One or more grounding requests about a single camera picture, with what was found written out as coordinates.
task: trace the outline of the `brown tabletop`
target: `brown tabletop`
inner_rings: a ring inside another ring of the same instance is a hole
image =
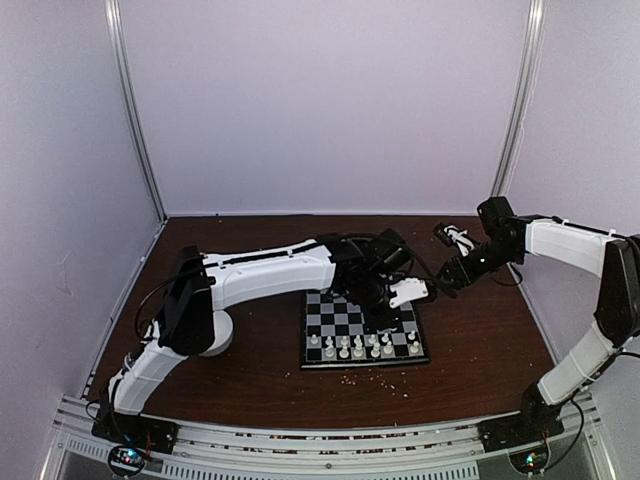
[[[177,252],[197,245],[234,253],[297,243],[328,232],[400,232],[437,272],[456,251],[433,239],[438,222],[484,238],[471,217],[287,216],[171,219],[147,260],[95,374],[90,397],[135,348],[133,315],[146,292],[164,280]],[[499,278],[512,281],[507,272]],[[159,296],[148,312],[159,306]],[[518,288],[490,278],[419,306],[431,353],[428,365],[301,371],[301,293],[229,309],[234,340],[219,357],[179,365],[144,412],[183,420],[256,427],[348,428],[409,425],[516,410],[531,382],[552,367]]]

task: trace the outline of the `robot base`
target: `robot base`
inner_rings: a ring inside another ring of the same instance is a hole
[[[487,453],[540,442],[544,438],[543,431],[547,437],[553,437],[563,433],[564,426],[560,420],[552,419],[544,426],[531,428],[525,424],[521,413],[484,420],[478,424],[480,440]]]
[[[233,320],[224,310],[213,312],[213,331],[216,339],[206,352],[200,354],[201,357],[215,357],[224,352],[233,340]]]

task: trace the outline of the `white wall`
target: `white wall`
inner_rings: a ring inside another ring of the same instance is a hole
[[[102,2],[0,15],[0,477],[34,478],[157,222]]]
[[[498,166],[528,8],[123,2],[168,212],[475,212]]]
[[[557,214],[640,232],[640,3],[550,0],[540,70],[509,198],[517,213]],[[592,321],[598,281],[528,259],[526,287],[564,356]],[[633,349],[639,350],[636,341]],[[594,388],[621,479],[640,478],[640,362],[620,359]]]

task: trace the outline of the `black square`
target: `black square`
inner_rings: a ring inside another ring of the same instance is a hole
[[[406,345],[395,345],[396,357],[408,357],[409,347]]]
[[[362,314],[361,313],[350,313],[349,314],[349,323],[351,325],[356,325],[358,323],[362,323]]]
[[[347,313],[347,304],[346,303],[334,303],[333,304],[334,313]]]
[[[310,348],[307,350],[307,360],[310,362],[319,362],[322,360],[322,349]]]

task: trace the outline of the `enclosure wall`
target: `enclosure wall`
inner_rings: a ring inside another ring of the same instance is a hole
[[[101,2],[0,15],[0,477],[34,478],[157,229]]]
[[[529,2],[122,2],[169,214],[471,213]]]

